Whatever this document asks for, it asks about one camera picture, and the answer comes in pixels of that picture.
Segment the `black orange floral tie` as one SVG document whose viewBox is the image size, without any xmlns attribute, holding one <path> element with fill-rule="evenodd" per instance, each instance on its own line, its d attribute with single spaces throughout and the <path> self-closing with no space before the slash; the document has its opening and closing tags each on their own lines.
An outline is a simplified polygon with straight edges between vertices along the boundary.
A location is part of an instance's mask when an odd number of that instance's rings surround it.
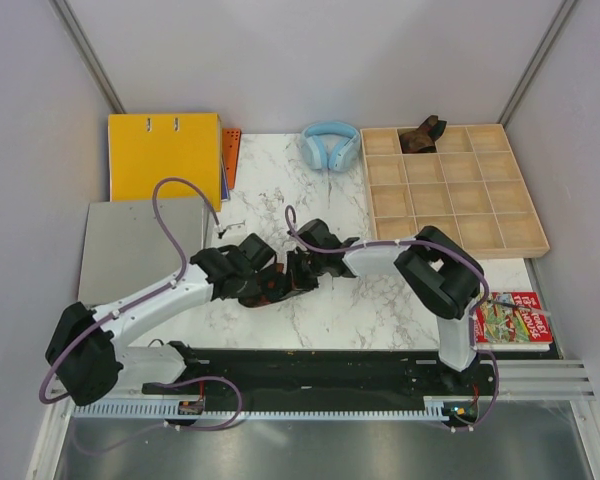
<svg viewBox="0 0 600 480">
<path fill-rule="evenodd" d="M 285 265 L 274 263 L 256 274 L 254 290 L 240 297 L 238 302 L 247 308 L 259 308 L 282 302 L 299 293 Z"/>
</svg>

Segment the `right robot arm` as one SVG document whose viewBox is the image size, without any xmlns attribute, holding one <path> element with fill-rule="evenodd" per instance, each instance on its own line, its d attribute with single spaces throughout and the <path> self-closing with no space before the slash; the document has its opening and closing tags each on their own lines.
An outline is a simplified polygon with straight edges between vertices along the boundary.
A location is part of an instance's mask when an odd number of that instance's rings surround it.
<svg viewBox="0 0 600 480">
<path fill-rule="evenodd" d="M 474 381 L 473 319 L 489 293 L 483 268 L 440 229 L 423 227 L 417 234 L 395 240 L 345 242 L 314 219 L 296 227 L 295 213 L 286 211 L 288 234 L 314 261 L 313 275 L 325 273 L 361 278 L 399 276 L 420 302 L 435 315 L 439 335 L 438 381 L 447 392 L 463 392 Z"/>
</svg>

